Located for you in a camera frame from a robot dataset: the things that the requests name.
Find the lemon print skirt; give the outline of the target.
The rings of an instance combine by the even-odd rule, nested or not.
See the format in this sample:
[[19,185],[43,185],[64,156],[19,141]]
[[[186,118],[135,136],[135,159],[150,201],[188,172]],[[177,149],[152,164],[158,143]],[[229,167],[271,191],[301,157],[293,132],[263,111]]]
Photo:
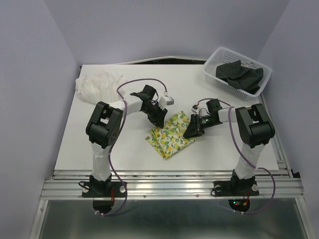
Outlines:
[[184,133],[190,123],[184,111],[179,111],[164,121],[163,128],[154,127],[145,140],[164,159],[173,157],[196,141],[196,138],[186,139]]

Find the white pleated skirt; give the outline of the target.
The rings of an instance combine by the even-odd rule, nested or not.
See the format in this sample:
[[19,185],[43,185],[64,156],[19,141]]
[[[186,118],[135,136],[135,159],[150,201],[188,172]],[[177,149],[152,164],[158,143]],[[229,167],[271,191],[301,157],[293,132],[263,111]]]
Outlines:
[[127,81],[122,74],[111,74],[101,72],[79,77],[75,81],[75,91],[77,97],[90,104],[97,104],[102,101],[113,103],[121,98],[117,93],[117,88]]

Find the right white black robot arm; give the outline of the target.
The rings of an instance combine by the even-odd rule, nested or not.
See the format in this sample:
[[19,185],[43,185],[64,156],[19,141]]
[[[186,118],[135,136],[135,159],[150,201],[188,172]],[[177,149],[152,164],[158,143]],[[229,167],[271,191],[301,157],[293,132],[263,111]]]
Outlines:
[[198,104],[192,107],[190,123],[183,134],[186,139],[200,137],[205,129],[228,123],[237,123],[242,147],[235,145],[240,157],[229,181],[214,181],[211,194],[215,197],[252,195],[258,196],[255,171],[261,152],[275,135],[275,128],[265,107],[255,104],[250,107],[223,108],[218,99],[208,98],[208,114],[200,116]]

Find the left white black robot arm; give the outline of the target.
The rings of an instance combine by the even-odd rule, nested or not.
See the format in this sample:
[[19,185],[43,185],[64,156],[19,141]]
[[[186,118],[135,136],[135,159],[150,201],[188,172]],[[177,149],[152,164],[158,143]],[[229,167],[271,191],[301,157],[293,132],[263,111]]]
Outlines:
[[89,182],[79,183],[87,193],[106,196],[112,190],[109,156],[120,135],[125,116],[143,112],[153,125],[160,128],[164,126],[166,105],[170,97],[162,97],[158,102],[154,100],[156,94],[155,88],[145,85],[141,92],[131,93],[121,101],[96,104],[86,127],[86,134],[93,150],[93,168]]

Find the black skirt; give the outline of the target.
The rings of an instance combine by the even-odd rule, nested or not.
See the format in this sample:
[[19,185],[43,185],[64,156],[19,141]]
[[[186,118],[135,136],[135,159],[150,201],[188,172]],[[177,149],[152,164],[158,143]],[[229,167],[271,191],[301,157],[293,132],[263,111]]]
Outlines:
[[260,89],[258,84],[264,77],[264,70],[244,67],[238,60],[217,66],[216,77],[237,90],[255,94]]

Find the white plastic basket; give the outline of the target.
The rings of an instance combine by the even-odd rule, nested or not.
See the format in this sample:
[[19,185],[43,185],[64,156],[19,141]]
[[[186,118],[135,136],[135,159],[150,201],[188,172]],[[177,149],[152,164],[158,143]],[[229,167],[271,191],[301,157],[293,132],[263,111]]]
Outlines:
[[245,101],[259,97],[272,73],[270,67],[225,47],[212,53],[203,71],[208,82]]

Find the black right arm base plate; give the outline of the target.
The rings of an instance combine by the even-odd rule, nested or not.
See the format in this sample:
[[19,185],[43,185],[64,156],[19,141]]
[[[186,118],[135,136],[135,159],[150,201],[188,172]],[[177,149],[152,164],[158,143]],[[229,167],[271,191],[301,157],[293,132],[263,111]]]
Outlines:
[[231,209],[246,213],[250,208],[250,197],[259,196],[257,182],[253,180],[214,181],[210,194],[214,197],[230,197]]

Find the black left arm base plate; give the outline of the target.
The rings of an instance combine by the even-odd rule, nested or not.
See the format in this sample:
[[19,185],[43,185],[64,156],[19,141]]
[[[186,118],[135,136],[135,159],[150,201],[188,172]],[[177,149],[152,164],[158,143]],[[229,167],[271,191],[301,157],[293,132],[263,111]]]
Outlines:
[[[90,182],[80,181],[83,198],[92,198],[92,208],[96,215],[107,217],[115,216],[124,207],[128,192],[126,182],[107,183],[106,186],[94,187]],[[123,203],[115,208],[115,199],[123,199]]]

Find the aluminium extrusion rail frame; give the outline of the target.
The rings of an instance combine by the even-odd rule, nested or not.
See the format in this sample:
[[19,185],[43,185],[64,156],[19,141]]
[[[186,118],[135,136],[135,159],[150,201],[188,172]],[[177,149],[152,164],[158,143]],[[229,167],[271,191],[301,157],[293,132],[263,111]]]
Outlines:
[[[308,239],[315,238],[309,224],[309,216],[304,200],[304,188],[300,178],[294,178],[284,160],[277,162],[279,169],[269,173],[262,169],[256,171],[259,198],[267,199],[276,185],[275,198],[292,198],[296,203],[301,224]],[[83,200],[78,182],[89,179],[90,171],[55,169],[53,175],[45,180],[30,238],[38,239],[48,211],[48,203],[53,200]],[[134,171],[120,170],[120,177],[127,182],[129,200],[205,200],[213,199],[210,194],[214,181],[230,178],[230,170],[159,170]]]

